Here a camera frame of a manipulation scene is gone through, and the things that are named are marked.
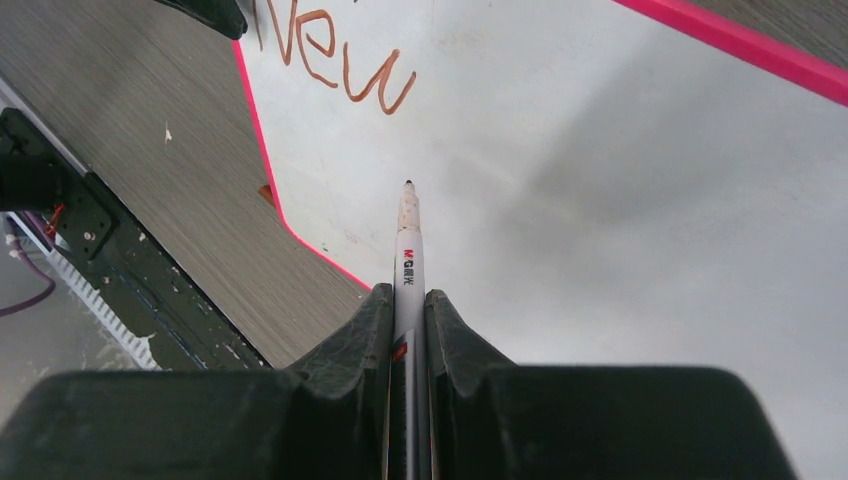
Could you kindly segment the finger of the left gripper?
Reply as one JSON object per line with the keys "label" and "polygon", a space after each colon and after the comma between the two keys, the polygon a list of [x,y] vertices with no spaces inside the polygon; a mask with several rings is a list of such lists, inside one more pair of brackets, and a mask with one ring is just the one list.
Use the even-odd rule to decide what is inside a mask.
{"label": "finger of the left gripper", "polygon": [[248,31],[248,22],[236,0],[156,0],[211,28],[230,40]]}

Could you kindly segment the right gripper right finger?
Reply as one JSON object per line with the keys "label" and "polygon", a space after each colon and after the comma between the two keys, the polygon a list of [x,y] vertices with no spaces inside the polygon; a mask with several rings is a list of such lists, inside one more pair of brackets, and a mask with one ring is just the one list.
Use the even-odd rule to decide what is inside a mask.
{"label": "right gripper right finger", "polygon": [[442,479],[792,479],[736,375],[691,366],[520,366],[430,292]]}

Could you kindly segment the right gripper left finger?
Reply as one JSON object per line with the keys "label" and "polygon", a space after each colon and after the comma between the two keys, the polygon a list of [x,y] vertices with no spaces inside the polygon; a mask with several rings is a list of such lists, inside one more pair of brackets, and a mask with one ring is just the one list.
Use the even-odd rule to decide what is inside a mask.
{"label": "right gripper left finger", "polygon": [[1,433],[5,479],[378,479],[393,291],[282,370],[80,371]]}

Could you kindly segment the brown marker cap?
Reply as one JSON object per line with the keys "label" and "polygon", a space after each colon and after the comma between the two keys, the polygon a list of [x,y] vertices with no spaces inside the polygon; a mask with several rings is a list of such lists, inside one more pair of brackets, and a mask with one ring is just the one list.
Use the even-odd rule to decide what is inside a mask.
{"label": "brown marker cap", "polygon": [[272,208],[277,208],[274,192],[269,184],[261,186],[258,193]]}

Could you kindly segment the pink framed whiteboard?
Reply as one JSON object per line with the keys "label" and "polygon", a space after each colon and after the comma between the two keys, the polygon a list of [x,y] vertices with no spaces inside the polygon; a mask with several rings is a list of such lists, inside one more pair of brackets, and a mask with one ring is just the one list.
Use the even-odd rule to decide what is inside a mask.
{"label": "pink framed whiteboard", "polygon": [[426,284],[512,359],[689,363],[754,388],[801,475],[847,475],[847,72],[686,1],[246,1],[275,202]]}

